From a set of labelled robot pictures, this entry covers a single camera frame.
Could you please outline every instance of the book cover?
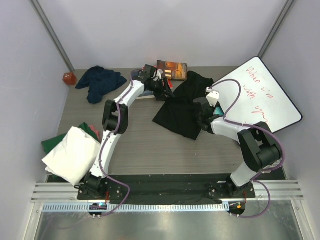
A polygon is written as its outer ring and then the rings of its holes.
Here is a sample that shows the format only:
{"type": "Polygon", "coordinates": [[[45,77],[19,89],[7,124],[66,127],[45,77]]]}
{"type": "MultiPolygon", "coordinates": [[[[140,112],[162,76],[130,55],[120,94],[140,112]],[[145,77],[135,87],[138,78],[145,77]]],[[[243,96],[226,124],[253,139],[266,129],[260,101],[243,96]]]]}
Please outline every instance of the book cover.
{"type": "Polygon", "coordinates": [[[156,68],[163,71],[162,77],[171,80],[187,80],[187,64],[171,61],[156,61],[156,68]]]}

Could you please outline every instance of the red cloth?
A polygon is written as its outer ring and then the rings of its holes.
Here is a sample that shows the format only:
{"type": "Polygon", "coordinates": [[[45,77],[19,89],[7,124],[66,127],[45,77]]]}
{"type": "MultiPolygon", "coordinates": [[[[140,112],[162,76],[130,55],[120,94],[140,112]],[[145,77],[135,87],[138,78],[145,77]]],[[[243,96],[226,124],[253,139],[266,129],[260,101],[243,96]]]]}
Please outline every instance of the red cloth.
{"type": "Polygon", "coordinates": [[[95,128],[95,126],[89,125],[89,128],[96,134],[96,136],[98,137],[98,139],[100,141],[101,139],[100,139],[100,136],[99,136],[99,131],[95,128]]]}

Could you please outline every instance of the blue cloth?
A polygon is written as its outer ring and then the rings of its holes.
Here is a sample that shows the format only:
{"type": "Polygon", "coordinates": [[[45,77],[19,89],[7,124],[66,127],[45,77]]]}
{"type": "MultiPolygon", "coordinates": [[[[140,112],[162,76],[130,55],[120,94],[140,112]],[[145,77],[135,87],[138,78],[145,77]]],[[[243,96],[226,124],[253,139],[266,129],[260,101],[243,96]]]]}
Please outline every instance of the blue cloth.
{"type": "Polygon", "coordinates": [[[95,66],[86,71],[75,88],[89,87],[89,94],[86,99],[91,104],[97,104],[101,102],[104,95],[120,88],[126,82],[127,80],[121,76],[120,72],[95,66]]]}

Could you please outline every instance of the white towel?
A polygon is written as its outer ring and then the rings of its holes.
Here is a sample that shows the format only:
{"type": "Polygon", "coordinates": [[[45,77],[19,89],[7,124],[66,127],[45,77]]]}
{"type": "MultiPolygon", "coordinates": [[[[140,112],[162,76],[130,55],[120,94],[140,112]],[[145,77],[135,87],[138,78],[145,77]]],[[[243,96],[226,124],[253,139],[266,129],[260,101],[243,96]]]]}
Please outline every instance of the white towel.
{"type": "Polygon", "coordinates": [[[45,170],[74,186],[94,165],[100,145],[88,133],[73,126],[62,142],[42,159],[47,165],[45,170]]]}

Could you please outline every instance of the red handwriting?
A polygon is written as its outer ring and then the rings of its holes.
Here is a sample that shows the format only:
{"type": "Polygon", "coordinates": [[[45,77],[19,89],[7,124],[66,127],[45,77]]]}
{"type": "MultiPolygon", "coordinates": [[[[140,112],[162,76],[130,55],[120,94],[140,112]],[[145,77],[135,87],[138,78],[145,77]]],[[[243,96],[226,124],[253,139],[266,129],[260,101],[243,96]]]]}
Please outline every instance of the red handwriting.
{"type": "Polygon", "coordinates": [[[243,89],[246,91],[246,93],[248,94],[248,97],[250,98],[250,100],[251,99],[254,99],[256,96],[256,92],[254,92],[253,90],[250,90],[248,87],[247,87],[247,85],[244,85],[243,86],[243,89]]]}
{"type": "Polygon", "coordinates": [[[274,97],[274,96],[272,96],[270,93],[267,93],[266,96],[267,96],[269,99],[272,99],[272,98],[274,97]]]}
{"type": "Polygon", "coordinates": [[[255,69],[252,67],[249,67],[247,70],[248,74],[250,74],[250,78],[252,78],[252,80],[256,83],[260,83],[261,81],[259,79],[257,79],[256,74],[258,73],[258,71],[254,72],[255,69]]]}
{"type": "Polygon", "coordinates": [[[265,116],[265,113],[263,112],[263,110],[261,108],[259,108],[259,106],[256,106],[255,109],[258,110],[258,111],[252,111],[251,113],[253,113],[253,114],[262,114],[263,119],[267,123],[269,120],[266,119],[266,116],[265,116]]]}

